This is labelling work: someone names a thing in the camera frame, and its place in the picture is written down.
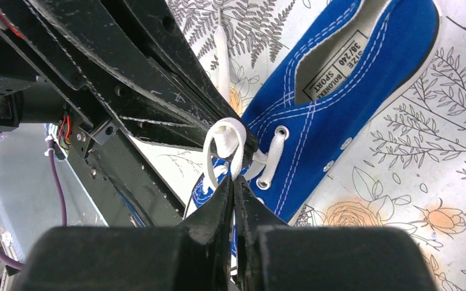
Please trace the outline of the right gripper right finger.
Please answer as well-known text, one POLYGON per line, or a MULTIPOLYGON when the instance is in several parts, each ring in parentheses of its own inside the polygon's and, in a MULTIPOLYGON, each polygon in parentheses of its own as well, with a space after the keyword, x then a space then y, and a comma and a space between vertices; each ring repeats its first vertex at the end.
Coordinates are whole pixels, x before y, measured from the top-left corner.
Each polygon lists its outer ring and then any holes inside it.
POLYGON ((411 237, 392 227, 290 227, 234 182, 243 290, 435 290, 411 237))

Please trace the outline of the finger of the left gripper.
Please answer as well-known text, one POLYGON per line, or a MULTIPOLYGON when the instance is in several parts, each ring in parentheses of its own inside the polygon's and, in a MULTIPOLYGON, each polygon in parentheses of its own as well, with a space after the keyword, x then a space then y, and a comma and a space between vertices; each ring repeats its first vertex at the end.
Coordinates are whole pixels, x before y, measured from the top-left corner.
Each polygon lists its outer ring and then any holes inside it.
MULTIPOLYGON (((99 101, 128 134, 146 143, 201 150, 208 130, 221 119, 199 108, 194 93, 140 52, 120 27, 114 2, 30 5, 55 29, 99 101)), ((252 154, 258 142, 247 128, 246 133, 245 150, 252 154)))
POLYGON ((239 116, 219 94, 181 32, 165 1, 115 1, 114 12, 128 38, 144 55, 189 89, 217 119, 239 116))

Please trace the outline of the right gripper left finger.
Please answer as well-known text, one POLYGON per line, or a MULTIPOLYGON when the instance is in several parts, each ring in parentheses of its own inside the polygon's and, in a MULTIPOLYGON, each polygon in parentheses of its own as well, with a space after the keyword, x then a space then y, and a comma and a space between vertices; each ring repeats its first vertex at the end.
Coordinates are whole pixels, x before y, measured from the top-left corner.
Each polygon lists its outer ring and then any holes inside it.
POLYGON ((233 181, 176 226, 55 227, 15 290, 232 290, 233 181))

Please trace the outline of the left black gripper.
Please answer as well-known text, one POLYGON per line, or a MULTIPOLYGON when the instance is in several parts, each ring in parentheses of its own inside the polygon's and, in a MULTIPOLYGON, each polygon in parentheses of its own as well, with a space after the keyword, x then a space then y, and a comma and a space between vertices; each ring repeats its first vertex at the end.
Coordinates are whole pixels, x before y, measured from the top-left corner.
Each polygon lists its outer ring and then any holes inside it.
POLYGON ((88 86, 68 47, 27 1, 0 1, 0 133, 68 116, 77 133, 105 143, 117 125, 88 86))

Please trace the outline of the white shoelace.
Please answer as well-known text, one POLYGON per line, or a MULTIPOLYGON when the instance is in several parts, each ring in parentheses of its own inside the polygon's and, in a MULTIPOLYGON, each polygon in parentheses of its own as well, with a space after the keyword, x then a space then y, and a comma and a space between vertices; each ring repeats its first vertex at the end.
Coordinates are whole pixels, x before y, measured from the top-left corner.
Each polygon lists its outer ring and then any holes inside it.
MULTIPOLYGON (((221 9, 217 9, 217 28, 213 35, 218 68, 218 92, 225 99, 229 97, 231 88, 230 60, 227 49, 227 36, 221 24, 221 9)), ((285 126, 275 129, 267 153, 256 151, 253 154, 253 162, 244 174, 244 178, 250 181, 256 177, 256 185, 261 190, 268 190, 272 185, 277 166, 282 157, 285 141, 289 138, 289 130, 285 126)), ((208 130, 203 144, 203 190, 216 190, 218 187, 217 174, 230 173, 232 179, 236 179, 243 168, 244 146, 247 140, 246 127, 235 118, 223 118, 217 121, 208 130), (211 158, 211 146, 215 144, 219 158, 232 157, 227 165, 214 167, 211 158)))

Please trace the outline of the blue canvas sneaker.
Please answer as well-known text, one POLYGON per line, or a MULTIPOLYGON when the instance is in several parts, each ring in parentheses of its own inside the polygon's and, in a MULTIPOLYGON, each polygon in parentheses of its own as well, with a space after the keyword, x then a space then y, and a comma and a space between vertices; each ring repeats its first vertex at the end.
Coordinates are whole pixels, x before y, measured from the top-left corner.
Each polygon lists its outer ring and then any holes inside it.
POLYGON ((225 176, 289 222, 353 138, 429 60, 441 14, 434 1, 333 1, 254 96, 242 120, 257 137, 250 165, 204 164, 191 194, 201 207, 225 176))

